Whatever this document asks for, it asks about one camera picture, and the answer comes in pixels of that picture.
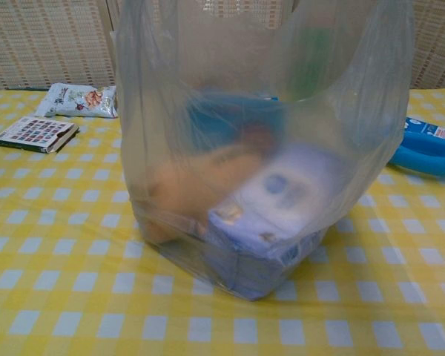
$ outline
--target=transparent plastic bag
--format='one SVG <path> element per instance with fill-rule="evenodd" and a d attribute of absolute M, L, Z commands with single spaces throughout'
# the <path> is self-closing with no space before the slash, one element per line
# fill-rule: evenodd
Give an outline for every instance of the transparent plastic bag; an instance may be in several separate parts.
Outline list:
<path fill-rule="evenodd" d="M 320 244 L 400 144 L 412 4 L 220 3 L 125 3 L 122 164 L 142 236 L 255 300 Z"/>

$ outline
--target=table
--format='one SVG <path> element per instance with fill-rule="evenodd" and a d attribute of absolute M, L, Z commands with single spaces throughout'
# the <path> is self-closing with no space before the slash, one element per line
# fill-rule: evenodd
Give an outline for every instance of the table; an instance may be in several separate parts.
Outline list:
<path fill-rule="evenodd" d="M 0 131 L 43 96 L 0 91 Z M 412 90 L 409 115 L 445 126 L 445 89 Z M 58 154 L 0 148 L 0 355 L 445 355 L 445 179 L 385 168 L 248 302 L 141 241 L 118 120 L 70 120 Z"/>

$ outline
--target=woven background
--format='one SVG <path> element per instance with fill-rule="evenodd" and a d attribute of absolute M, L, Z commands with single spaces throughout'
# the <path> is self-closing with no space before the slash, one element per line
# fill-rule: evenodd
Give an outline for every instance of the woven background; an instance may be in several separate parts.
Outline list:
<path fill-rule="evenodd" d="M 153 1 L 157 15 L 157 0 Z M 254 7 L 253 0 L 197 1 L 220 16 Z M 257 2 L 257 12 L 267 27 L 280 23 L 283 1 Z M 102 16 L 102 8 L 109 9 L 115 27 L 122 3 L 123 0 L 0 0 L 0 89 L 47 88 L 54 82 L 112 85 L 108 49 L 112 27 L 109 18 Z M 445 88 L 445 0 L 414 0 L 414 6 L 417 52 L 412 86 Z"/>

